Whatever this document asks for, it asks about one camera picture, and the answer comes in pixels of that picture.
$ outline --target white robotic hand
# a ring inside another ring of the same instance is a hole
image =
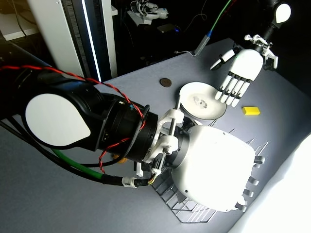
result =
[[[272,59],[274,61],[273,68],[277,68],[278,57],[270,50],[272,43],[268,44],[259,35],[255,35],[254,37],[246,35],[245,40],[249,40],[253,44],[261,47],[262,53],[253,49],[242,50],[239,53],[230,50],[221,57],[222,60],[218,60],[210,68],[211,70],[218,68],[221,64],[225,63],[238,53],[230,67],[225,81],[215,96],[216,100],[220,100],[227,105],[232,105],[232,107],[237,106],[250,83],[258,76],[263,65],[263,58],[265,58],[265,62],[269,58]]]

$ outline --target led light strip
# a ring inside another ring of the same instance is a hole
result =
[[[97,64],[97,58],[96,58],[95,48],[94,48],[94,44],[93,44],[91,28],[89,26],[89,21],[88,21],[88,16],[87,16],[87,11],[86,11],[86,2],[85,2],[85,0],[82,0],[82,7],[83,7],[84,17],[86,18],[86,27],[87,27],[89,41],[91,43],[91,48],[92,48],[93,58],[94,58],[94,61],[95,61],[95,67],[96,67],[96,71],[97,71],[98,80],[101,82],[102,79],[101,79],[101,75],[99,73],[99,68],[98,68],[98,64]]]

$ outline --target yellow block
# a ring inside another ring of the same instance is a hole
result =
[[[257,116],[260,114],[258,107],[243,107],[243,113],[247,116]]]

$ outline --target white machine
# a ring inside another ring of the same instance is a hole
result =
[[[271,27],[267,29],[265,37],[268,38],[275,28],[279,28],[282,23],[286,22],[291,15],[291,8],[287,4],[280,4],[275,9],[275,18]],[[216,63],[211,66],[211,70],[217,69],[221,64],[227,62],[233,56],[236,56],[225,81],[215,95],[216,100],[222,103],[237,106],[240,99],[248,89],[250,83],[256,79],[263,64],[269,66],[268,60],[273,60],[272,68],[277,68],[278,57],[270,50],[272,43],[268,43],[260,35],[251,37],[246,35],[244,38],[250,41],[253,46],[250,49],[232,49],[226,52]]]
[[[149,2],[149,0],[132,1],[131,10],[132,11],[129,11],[128,14],[132,18],[132,20],[137,24],[137,26],[139,24],[150,25],[153,19],[157,18],[165,19],[168,17],[169,14],[166,8],[158,8],[156,4]]]

